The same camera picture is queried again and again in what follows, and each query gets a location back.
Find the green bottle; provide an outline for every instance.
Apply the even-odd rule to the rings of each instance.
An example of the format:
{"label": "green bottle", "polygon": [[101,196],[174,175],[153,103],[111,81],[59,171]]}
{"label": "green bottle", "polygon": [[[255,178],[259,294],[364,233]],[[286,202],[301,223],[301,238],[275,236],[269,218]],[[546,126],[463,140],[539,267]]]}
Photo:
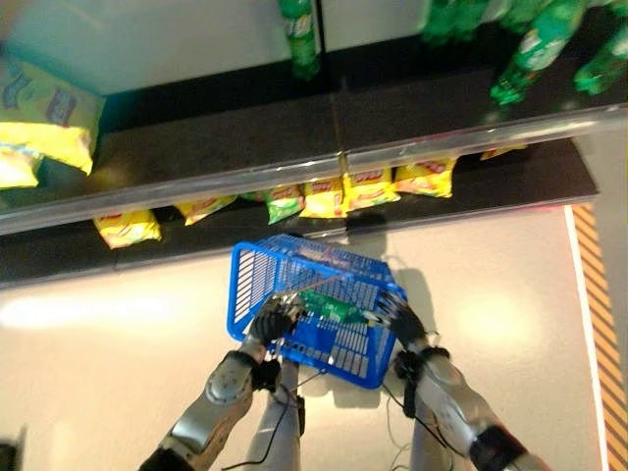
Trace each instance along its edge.
{"label": "green bottle", "polygon": [[516,103],[576,31],[588,0],[552,0],[532,22],[506,70],[491,88],[500,105]]}
{"label": "green bottle", "polygon": [[548,0],[526,0],[523,2],[515,0],[510,9],[501,17],[499,24],[512,32],[523,34],[528,30],[530,22],[541,13],[547,3]]}
{"label": "green bottle", "polygon": [[580,69],[574,81],[578,91],[591,95],[601,93],[614,81],[626,74],[628,64],[628,26],[622,27],[596,54],[593,60]]}
{"label": "green bottle", "polygon": [[628,16],[628,0],[614,0],[608,4],[608,8],[618,17]]}
{"label": "green bottle", "polygon": [[453,35],[461,41],[473,39],[473,32],[482,22],[489,0],[458,0]]}
{"label": "green bottle", "polygon": [[432,0],[428,22],[421,31],[423,41],[432,46],[442,46],[450,40],[457,4],[457,0]]}
{"label": "green bottle", "polygon": [[299,79],[310,80],[321,69],[316,54],[316,36],[310,0],[279,0],[286,37],[292,56],[292,72]]}

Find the plastic basket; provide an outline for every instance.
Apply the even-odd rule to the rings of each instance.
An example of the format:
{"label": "plastic basket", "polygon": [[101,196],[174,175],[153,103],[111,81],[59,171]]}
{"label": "plastic basket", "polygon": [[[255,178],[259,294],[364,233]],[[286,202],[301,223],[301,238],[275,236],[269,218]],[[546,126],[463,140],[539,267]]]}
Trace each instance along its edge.
{"label": "plastic basket", "polygon": [[[383,290],[405,298],[388,265],[380,260],[307,238],[273,235],[234,247],[227,316],[230,335],[244,339],[247,326],[271,293],[322,280],[329,281],[313,289],[362,309],[377,310]],[[310,312],[286,336],[281,354],[373,389],[384,379],[393,344],[394,335],[379,325],[339,324]]]}

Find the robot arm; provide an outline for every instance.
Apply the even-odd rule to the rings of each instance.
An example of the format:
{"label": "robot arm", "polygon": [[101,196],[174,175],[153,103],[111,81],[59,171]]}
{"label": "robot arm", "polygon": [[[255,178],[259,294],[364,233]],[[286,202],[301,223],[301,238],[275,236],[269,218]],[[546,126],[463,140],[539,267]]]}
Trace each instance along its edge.
{"label": "robot arm", "polygon": [[272,340],[296,322],[302,306],[285,295],[268,298],[238,350],[216,367],[200,396],[187,408],[139,471],[207,471],[236,422],[251,406],[253,391],[273,391],[279,381],[277,360],[264,361]]}
{"label": "robot arm", "polygon": [[444,348],[427,343],[419,318],[407,302],[387,294],[381,318],[401,341],[405,352],[395,370],[406,379],[404,412],[414,417],[422,400],[434,411],[445,443],[470,458],[479,471],[550,471],[538,457],[508,433],[487,402],[466,384]]}

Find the store shelf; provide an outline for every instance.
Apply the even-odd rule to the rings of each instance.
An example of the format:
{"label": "store shelf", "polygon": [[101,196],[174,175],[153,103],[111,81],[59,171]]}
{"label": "store shelf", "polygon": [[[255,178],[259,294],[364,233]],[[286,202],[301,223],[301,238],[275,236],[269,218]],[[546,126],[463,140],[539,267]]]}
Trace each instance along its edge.
{"label": "store shelf", "polygon": [[[446,150],[464,155],[625,128],[626,80],[594,96],[577,92],[573,83],[618,26],[607,10],[589,11],[525,99],[504,107],[491,99],[490,90],[521,38],[497,25],[482,26],[475,41],[441,48],[407,37],[361,48],[359,54],[339,51],[333,69],[343,67],[347,87],[334,100],[348,169],[361,172]],[[378,86],[382,82],[388,85]]]}
{"label": "store shelf", "polygon": [[109,250],[91,221],[0,236],[0,288],[113,272],[229,249],[240,240],[279,233],[338,236],[394,229],[526,206],[580,201],[596,187],[570,140],[536,144],[481,162],[465,156],[453,172],[453,197],[404,195],[401,201],[349,213],[346,220],[296,216],[268,226],[262,204],[238,200],[184,227],[173,208],[156,210],[163,239]]}
{"label": "store shelf", "polygon": [[520,40],[497,25],[430,49],[416,36],[334,51],[310,83],[289,63],[110,96],[93,174],[47,162],[38,188],[0,192],[0,235],[351,172],[626,126],[628,83],[597,96],[573,75],[612,34],[604,9],[526,100],[489,90]]}

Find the hazard stripe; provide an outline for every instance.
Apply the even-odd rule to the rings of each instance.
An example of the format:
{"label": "hazard stripe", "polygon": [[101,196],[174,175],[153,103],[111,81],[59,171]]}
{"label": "hazard stripe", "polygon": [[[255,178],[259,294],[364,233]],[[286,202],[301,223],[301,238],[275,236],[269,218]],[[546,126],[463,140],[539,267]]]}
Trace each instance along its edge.
{"label": "hazard stripe", "polygon": [[571,207],[582,261],[602,392],[606,455],[610,471],[628,469],[628,409],[619,368],[617,335],[612,318],[608,282],[604,275],[600,236],[591,204]]}

